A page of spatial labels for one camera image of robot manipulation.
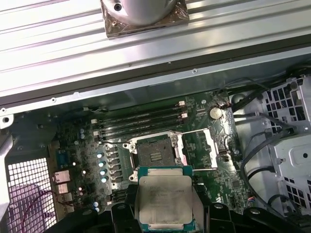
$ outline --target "cpu socket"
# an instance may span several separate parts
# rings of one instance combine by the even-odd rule
[[[132,182],[137,182],[137,169],[139,166],[164,167],[164,166],[186,166],[187,156],[184,153],[183,137],[191,134],[203,134],[210,147],[209,156],[211,166],[205,170],[216,170],[217,145],[211,138],[209,129],[201,129],[190,132],[165,131],[145,136],[135,137],[123,144],[123,148],[131,153],[131,165],[134,173],[129,177]]]

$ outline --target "green circuit board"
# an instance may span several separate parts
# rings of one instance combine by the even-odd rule
[[[211,118],[211,108],[219,107],[222,116]],[[142,135],[150,135],[166,131],[190,132],[209,129],[210,135],[217,144],[218,169],[213,171],[197,171],[198,183],[204,184],[206,193],[212,202],[223,202],[238,213],[243,212],[247,200],[247,188],[240,178],[239,162],[242,159],[240,145],[235,127],[233,113],[226,93],[199,93],[170,100],[163,100],[145,105],[92,114],[70,122],[63,122],[58,131],[61,149],[67,151],[68,159],[63,160],[62,168],[78,164],[74,176],[74,195],[79,197],[76,189],[83,184],[92,183],[92,191],[87,200],[98,202],[100,210],[108,202],[108,196],[124,190],[130,184],[128,177],[133,174],[133,162],[129,149],[123,144],[107,144],[109,142],[127,142]],[[138,141],[148,143],[149,138]],[[184,139],[187,162],[193,169],[210,167],[210,148],[202,132],[187,134]],[[108,149],[117,150],[118,161],[111,164]],[[100,171],[118,170],[118,182],[103,183]]]

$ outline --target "motherboard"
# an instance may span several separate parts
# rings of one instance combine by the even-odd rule
[[[124,201],[138,167],[190,165],[193,182],[204,185],[212,202],[243,212],[248,190],[230,106],[227,93],[206,92],[60,123],[59,144],[50,150],[59,199],[102,212]]]

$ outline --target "red wire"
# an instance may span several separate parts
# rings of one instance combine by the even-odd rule
[[[44,192],[41,193],[38,197],[36,197],[36,198],[33,200],[33,202],[32,202],[32,203],[28,206],[28,208],[26,209],[26,211],[25,211],[25,213],[24,213],[24,216],[23,216],[23,220],[22,220],[22,222],[21,222],[21,233],[25,233],[24,225],[25,225],[25,220],[26,220],[26,217],[27,217],[27,215],[28,215],[29,210],[30,210],[30,209],[33,207],[33,205],[40,199],[40,197],[42,197],[42,196],[44,196],[44,195],[46,195],[46,194],[48,194],[48,193],[54,194],[54,195],[55,195],[56,202],[58,202],[59,204],[61,204],[61,205],[67,205],[67,206],[73,207],[73,205],[72,205],[72,204],[69,204],[68,202],[64,202],[64,203],[59,202],[58,199],[57,199],[57,194],[56,194],[55,192],[53,192],[53,191],[51,191],[51,190],[44,191]]]

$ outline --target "mesh grille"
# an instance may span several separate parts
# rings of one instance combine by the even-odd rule
[[[21,233],[26,209],[44,191],[51,190],[47,160],[36,159],[8,166],[11,203],[7,214],[9,233]],[[52,194],[40,197],[24,220],[25,233],[41,233],[56,223]]]
[[[291,85],[293,84],[297,85],[296,82],[292,82],[267,91],[265,106],[269,116],[287,123],[306,121],[300,91],[298,89],[292,90]],[[271,126],[274,134],[281,131],[281,127],[275,123],[271,122]]]
[[[299,207],[303,207],[306,209],[309,208],[309,206],[307,207],[304,192],[297,187],[294,187],[293,182],[287,182],[286,189],[288,192],[288,197],[292,199]]]

